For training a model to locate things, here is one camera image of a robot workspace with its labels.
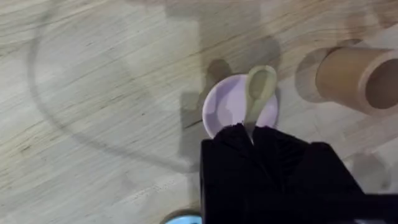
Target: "wooden cup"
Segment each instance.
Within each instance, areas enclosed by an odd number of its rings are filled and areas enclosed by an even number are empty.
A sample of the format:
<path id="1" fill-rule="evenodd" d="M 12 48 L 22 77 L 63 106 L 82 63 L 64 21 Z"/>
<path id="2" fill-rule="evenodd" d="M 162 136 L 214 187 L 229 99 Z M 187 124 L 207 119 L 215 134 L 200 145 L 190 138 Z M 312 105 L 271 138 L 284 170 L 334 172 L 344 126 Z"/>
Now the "wooden cup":
<path id="1" fill-rule="evenodd" d="M 398 51 L 342 48 L 321 63 L 322 97 L 371 115 L 398 110 Z"/>

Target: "light blue object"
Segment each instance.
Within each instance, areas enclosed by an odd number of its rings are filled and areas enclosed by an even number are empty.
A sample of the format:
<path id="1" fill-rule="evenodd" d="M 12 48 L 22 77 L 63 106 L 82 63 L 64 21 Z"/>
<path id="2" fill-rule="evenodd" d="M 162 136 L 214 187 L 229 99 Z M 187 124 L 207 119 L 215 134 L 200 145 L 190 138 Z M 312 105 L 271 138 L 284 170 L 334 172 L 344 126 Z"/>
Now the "light blue object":
<path id="1" fill-rule="evenodd" d="M 167 221 L 165 224 L 201 224 L 201 217 L 198 215 L 182 215 Z"/>

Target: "small pink bowl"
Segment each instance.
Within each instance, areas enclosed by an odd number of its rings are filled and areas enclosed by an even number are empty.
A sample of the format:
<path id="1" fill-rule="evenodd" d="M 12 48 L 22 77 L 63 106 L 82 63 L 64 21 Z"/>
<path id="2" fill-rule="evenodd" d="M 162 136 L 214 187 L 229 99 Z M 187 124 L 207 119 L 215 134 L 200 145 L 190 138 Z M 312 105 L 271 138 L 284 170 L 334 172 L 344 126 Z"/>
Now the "small pink bowl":
<path id="1" fill-rule="evenodd" d="M 233 75 L 215 85 L 206 97 L 202 118 L 207 134 L 213 138 L 225 126 L 242 123 L 246 114 L 244 95 L 247 75 Z M 278 101 L 273 95 L 262 110 L 256 126 L 273 127 L 278 115 Z"/>

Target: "wood grain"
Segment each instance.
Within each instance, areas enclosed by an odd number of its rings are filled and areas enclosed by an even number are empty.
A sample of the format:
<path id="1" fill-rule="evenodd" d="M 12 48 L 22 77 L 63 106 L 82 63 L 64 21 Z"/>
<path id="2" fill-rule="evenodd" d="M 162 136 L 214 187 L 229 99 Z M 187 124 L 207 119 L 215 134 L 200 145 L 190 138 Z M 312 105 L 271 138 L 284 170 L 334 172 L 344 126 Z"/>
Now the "wood grain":
<path id="1" fill-rule="evenodd" d="M 279 73 L 280 130 L 332 144 L 350 169 L 365 152 L 396 166 L 397 115 L 324 102 L 313 79 L 330 49 L 397 29 L 397 12 L 387 0 L 1 1 L 0 223 L 158 223 L 197 207 L 203 100 L 259 64 Z"/>

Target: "wooden spoon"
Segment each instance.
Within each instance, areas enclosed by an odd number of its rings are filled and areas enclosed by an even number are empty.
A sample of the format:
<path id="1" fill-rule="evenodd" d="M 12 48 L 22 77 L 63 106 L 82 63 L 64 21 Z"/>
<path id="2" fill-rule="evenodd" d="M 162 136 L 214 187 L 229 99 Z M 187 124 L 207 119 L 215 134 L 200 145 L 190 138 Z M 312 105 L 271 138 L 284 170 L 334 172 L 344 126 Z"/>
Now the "wooden spoon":
<path id="1" fill-rule="evenodd" d="M 246 79 L 246 115 L 243 121 L 248 131 L 256 125 L 261 111 L 274 94 L 277 85 L 276 71 L 268 65 L 252 68 Z"/>

